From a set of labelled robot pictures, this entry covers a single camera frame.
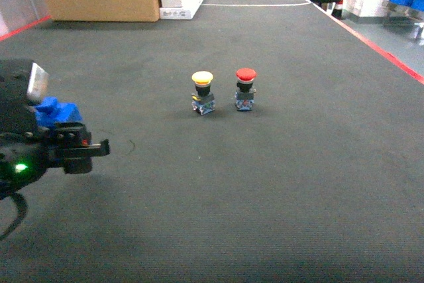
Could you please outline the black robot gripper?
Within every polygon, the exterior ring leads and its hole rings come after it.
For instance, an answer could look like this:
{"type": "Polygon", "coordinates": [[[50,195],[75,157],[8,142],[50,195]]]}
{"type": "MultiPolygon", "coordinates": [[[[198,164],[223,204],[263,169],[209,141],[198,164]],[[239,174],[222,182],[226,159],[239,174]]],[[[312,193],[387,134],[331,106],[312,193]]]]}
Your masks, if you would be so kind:
{"type": "Polygon", "coordinates": [[[34,60],[1,60],[1,196],[37,181],[49,168],[91,172],[92,157],[110,154],[109,140],[91,143],[83,122],[36,122],[35,105],[47,97],[48,73],[34,60]]]}

